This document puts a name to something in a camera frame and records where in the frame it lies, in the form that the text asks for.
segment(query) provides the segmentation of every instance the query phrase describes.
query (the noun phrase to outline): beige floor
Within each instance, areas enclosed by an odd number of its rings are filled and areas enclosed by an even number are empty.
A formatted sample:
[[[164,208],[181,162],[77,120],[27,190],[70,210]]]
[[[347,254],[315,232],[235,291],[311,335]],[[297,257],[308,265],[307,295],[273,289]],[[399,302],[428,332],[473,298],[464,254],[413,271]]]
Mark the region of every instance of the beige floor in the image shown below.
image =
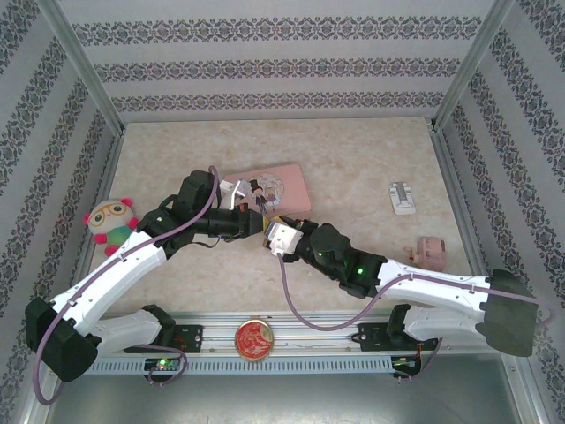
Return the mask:
[[[177,193],[192,170],[214,164],[227,175],[284,163],[302,167],[311,219],[332,223],[354,247],[407,262],[405,246],[437,236],[446,241],[447,272],[469,274],[423,118],[129,124],[110,197],[134,199],[142,217]],[[412,187],[415,215],[394,214],[388,197],[393,181]],[[287,311],[278,262],[261,243],[256,235],[212,251],[187,246],[110,312],[151,303],[171,313]],[[93,266],[103,259],[97,249]],[[287,273],[300,310],[358,311],[367,302],[302,262],[289,265]]]

